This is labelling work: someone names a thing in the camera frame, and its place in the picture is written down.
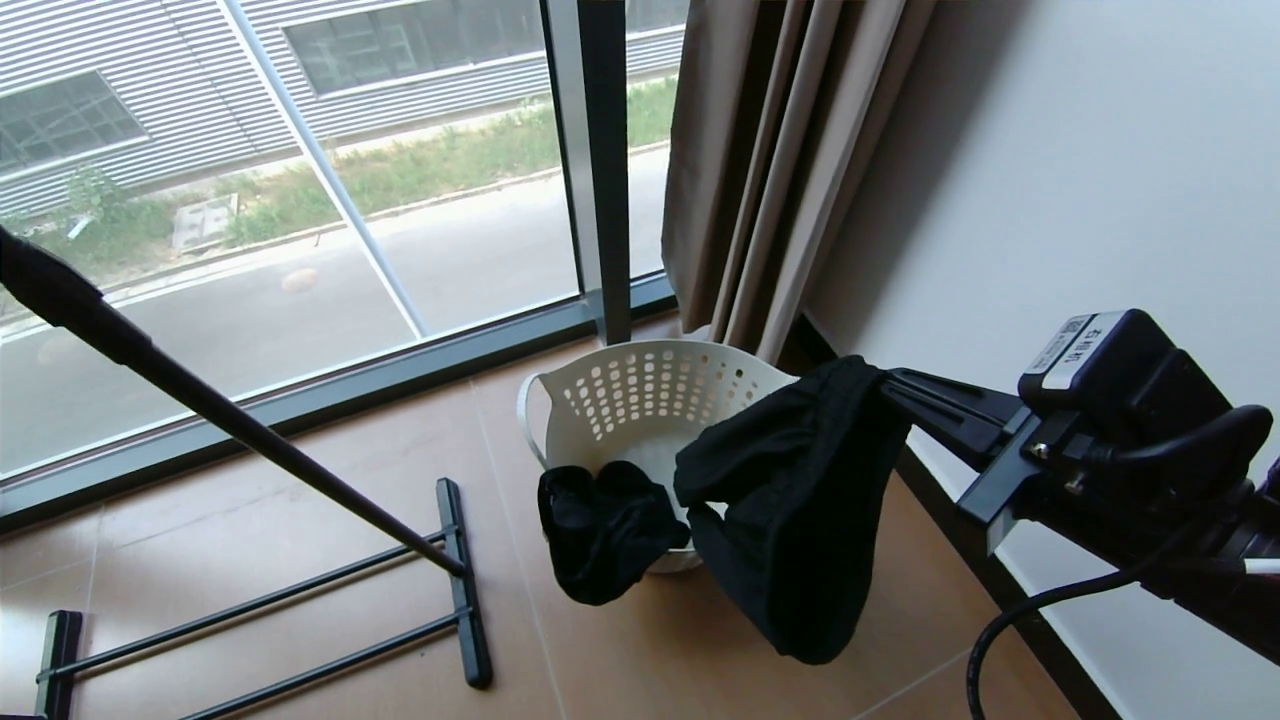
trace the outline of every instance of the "black garment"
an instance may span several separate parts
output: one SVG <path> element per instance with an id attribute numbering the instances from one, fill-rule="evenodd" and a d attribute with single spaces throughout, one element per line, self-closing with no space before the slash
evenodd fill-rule
<path id="1" fill-rule="evenodd" d="M 828 363 L 707 428 L 676 456 L 694 547 L 781 655 L 817 665 L 849 644 L 867 602 L 876 528 L 910 424 L 883 373 Z M 727 502 L 721 520 L 704 502 Z"/>
<path id="2" fill-rule="evenodd" d="M 620 597 L 667 550 L 689 544 L 689 528 L 676 520 L 667 491 L 622 460 L 594 479 L 585 468 L 543 473 L 538 514 L 556 582 L 586 605 Z"/>

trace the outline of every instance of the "robotic arm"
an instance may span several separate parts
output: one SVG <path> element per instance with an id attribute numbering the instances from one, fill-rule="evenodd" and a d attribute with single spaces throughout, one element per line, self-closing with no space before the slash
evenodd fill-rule
<path id="1" fill-rule="evenodd" d="M 882 393 L 979 473 L 957 509 L 988 553 L 1018 520 L 1117 568 L 1172 538 L 1143 587 L 1280 664 L 1280 462 L 1247 478 L 1271 413 L 1233 407 L 1149 315 L 1071 318 L 1016 397 L 909 369 Z"/>

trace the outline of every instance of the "curb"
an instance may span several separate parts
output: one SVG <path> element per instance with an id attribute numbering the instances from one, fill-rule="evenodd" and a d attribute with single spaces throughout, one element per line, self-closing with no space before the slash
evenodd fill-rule
<path id="1" fill-rule="evenodd" d="M 652 152 L 654 150 L 668 147 L 669 145 L 671 145 L 669 140 L 662 140 L 662 141 L 658 141 L 658 142 L 652 142 L 649 145 L 641 145 L 639 147 L 630 147 L 630 149 L 627 149 L 627 158 L 634 158 L 636 155 L 643 155 L 645 152 Z M 520 176 L 518 178 L 503 178 L 503 179 L 500 179 L 498 182 L 493 182 L 493 183 L 489 183 L 489 184 L 483 184 L 483 186 L 479 186 L 479 187 L 468 187 L 466 190 L 458 190 L 458 191 L 454 191 L 454 192 L 447 192 L 444 195 L 436 195 L 435 197 L 428 197 L 426 200 L 419 200 L 417 202 L 410 202 L 407 205 L 398 205 L 396 208 L 387 208 L 384 210 L 378 210 L 376 213 L 369 213 L 369 214 L 365 215 L 365 222 L 370 223 L 370 222 L 375 222 L 375 220 L 384 220 L 387 218 L 396 218 L 398 215 L 404 215 L 404 214 L 412 213 L 415 210 L 421 210 L 424 208 L 431 208 L 434 205 L 440 205 L 440 204 L 444 204 L 444 202 L 452 202 L 454 200 L 466 200 L 466 199 L 474 197 L 476 195 L 485 195 L 485 193 L 489 193 L 489 192 L 498 192 L 500 190 L 504 190 L 504 188 L 508 188 L 508 187 L 512 187 L 512 186 L 517 186 L 517 184 L 524 184 L 526 182 L 536 182 L 536 181 L 540 181 L 540 179 L 552 178 L 552 177 L 556 177 L 558 174 L 562 174 L 562 172 L 563 172 L 563 168 L 548 168 L 545 170 L 538 170 L 538 172 L 530 173 L 527 176 Z M 204 265 L 212 265 L 214 263 L 221 263 L 221 261 L 225 261 L 225 260 L 233 260 L 233 259 L 239 258 L 242 255 L 248 255 L 251 252 L 257 252 L 260 250 L 268 250 L 268 249 L 271 249 L 271 247 L 278 247 L 280 245 L 288 245 L 291 242 L 297 242 L 300 240 L 306 240 L 306 238 L 310 238 L 310 237 L 315 237 L 317 234 L 324 234 L 326 232 L 339 231 L 339 229 L 343 229 L 344 227 L 347 227 L 347 223 L 344 223 L 342 220 L 335 220 L 335 222 L 332 222 L 332 223 L 325 223 L 323 225 L 315 225 L 315 227 L 311 227 L 311 228 L 306 228 L 306 229 L 301 229 L 301 231 L 297 231 L 297 232 L 292 232 L 292 233 L 285 234 L 285 236 L 280 236 L 280 237 L 275 237 L 275 238 L 271 238 L 271 240 L 264 240 L 261 242 L 255 242 L 255 243 L 251 243 L 251 245 L 244 245 L 244 246 L 241 246 L 241 247 L 236 247 L 233 250 L 228 250 L 227 252 L 219 252 L 216 255 L 209 255 L 209 256 L 205 256 L 205 258 L 200 258 L 198 260 L 193 260 L 193 261 L 183 264 L 183 265 L 174 265 L 172 268 L 164 268 L 163 270 L 156 270 L 155 273 L 151 273 L 148 275 L 143 275 L 141 278 L 134 278 L 132 281 L 123 281 L 123 282 L 113 283 L 113 284 L 109 284 L 109 286 L 104 286 L 100 290 L 102 291 L 102 297 L 108 302 L 110 302 L 111 300 L 119 300 L 119 297 L 114 297 L 113 299 L 111 297 L 113 295 L 116 295 L 116 293 L 120 293 L 123 291 L 127 291 L 128 288 L 131 288 L 133 286 L 138 286 L 138 284 L 143 284 L 143 283 L 150 283 L 150 282 L 160 281 L 160 279 L 164 279 L 166 277 L 175 275 L 178 273 L 186 273 L 186 272 L 201 268 Z M 32 311 L 29 311 L 29 310 L 23 310 L 22 313 L 18 313 L 18 314 L 12 315 L 9 318 L 0 319 L 0 331 L 3 331 L 4 328 L 6 328 L 8 325 L 14 325 L 14 324 L 22 323 L 24 320 L 32 320 L 32 319 L 36 319 L 35 314 Z M 40 325 L 40 324 L 44 324 L 42 319 L 38 323 L 33 323 L 31 327 L 36 327 L 36 325 Z"/>

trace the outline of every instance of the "building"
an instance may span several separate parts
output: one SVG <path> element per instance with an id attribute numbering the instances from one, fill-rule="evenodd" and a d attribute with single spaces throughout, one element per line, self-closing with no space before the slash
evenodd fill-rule
<path id="1" fill-rule="evenodd" d="M 549 90 L 536 0 L 242 0 L 317 137 L 367 137 Z M 627 69 L 676 67 L 687 0 L 627 0 Z M 288 155 L 293 140 L 214 0 L 0 6 L 0 214 Z"/>

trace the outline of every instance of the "curtain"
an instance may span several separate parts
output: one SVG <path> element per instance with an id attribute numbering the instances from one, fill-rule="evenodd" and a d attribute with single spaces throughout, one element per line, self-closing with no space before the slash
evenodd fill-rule
<path id="1" fill-rule="evenodd" d="M 777 360 L 933 0 L 691 0 L 662 256 L 682 329 Z"/>

